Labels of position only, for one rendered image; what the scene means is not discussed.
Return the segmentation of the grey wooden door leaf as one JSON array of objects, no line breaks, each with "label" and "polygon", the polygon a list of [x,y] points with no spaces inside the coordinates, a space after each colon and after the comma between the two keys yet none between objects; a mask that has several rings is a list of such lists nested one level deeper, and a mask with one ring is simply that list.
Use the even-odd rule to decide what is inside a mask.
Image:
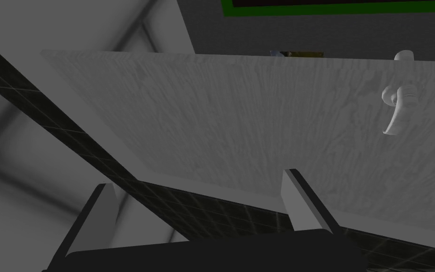
[{"label": "grey wooden door leaf", "polygon": [[137,179],[281,210],[297,169],[333,212],[435,231],[435,61],[411,127],[385,135],[395,60],[43,50],[85,131]]}]

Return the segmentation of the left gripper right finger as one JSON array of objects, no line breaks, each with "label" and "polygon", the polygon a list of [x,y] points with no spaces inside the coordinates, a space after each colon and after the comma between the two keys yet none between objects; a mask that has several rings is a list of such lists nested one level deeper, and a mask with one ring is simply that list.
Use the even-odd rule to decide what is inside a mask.
[{"label": "left gripper right finger", "polygon": [[281,198],[294,231],[324,229],[332,234],[342,233],[340,225],[297,169],[283,171]]}]

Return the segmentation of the green framed dark picture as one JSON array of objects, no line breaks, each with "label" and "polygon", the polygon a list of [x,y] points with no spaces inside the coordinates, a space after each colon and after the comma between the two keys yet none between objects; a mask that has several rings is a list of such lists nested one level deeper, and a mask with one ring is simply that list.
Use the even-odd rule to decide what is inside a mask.
[{"label": "green framed dark picture", "polygon": [[435,0],[363,1],[298,5],[301,0],[220,0],[225,17],[284,17],[302,15],[365,15],[435,13]]}]

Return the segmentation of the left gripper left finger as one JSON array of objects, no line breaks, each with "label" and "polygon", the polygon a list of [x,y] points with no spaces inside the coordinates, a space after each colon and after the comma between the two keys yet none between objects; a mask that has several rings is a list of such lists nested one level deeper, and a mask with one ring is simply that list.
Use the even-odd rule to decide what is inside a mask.
[{"label": "left gripper left finger", "polygon": [[56,271],[73,252],[105,249],[112,241],[118,200],[112,183],[98,184],[56,250],[47,271]]}]

